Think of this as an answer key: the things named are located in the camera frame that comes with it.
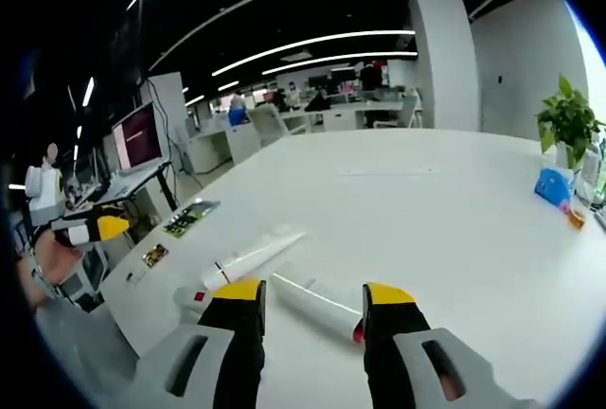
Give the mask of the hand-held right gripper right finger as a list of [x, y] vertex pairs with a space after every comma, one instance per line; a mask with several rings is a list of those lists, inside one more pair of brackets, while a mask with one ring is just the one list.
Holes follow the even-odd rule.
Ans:
[[494, 379], [492, 365], [449, 330], [431, 328], [409, 293], [363, 285], [364, 366], [374, 408], [540, 408]]

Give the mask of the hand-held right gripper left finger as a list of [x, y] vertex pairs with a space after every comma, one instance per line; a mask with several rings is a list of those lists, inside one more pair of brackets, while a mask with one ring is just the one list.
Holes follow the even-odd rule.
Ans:
[[138, 361], [128, 408], [254, 408], [265, 363], [266, 282], [244, 279], [213, 294], [198, 322], [181, 324]]

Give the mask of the person's left hand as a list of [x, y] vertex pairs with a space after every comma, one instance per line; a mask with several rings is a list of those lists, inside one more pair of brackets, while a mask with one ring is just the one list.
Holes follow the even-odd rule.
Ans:
[[83, 252], [79, 248], [59, 243], [55, 233], [46, 229], [35, 241], [34, 256], [44, 279], [57, 286], [68, 277], [72, 268], [81, 260]]

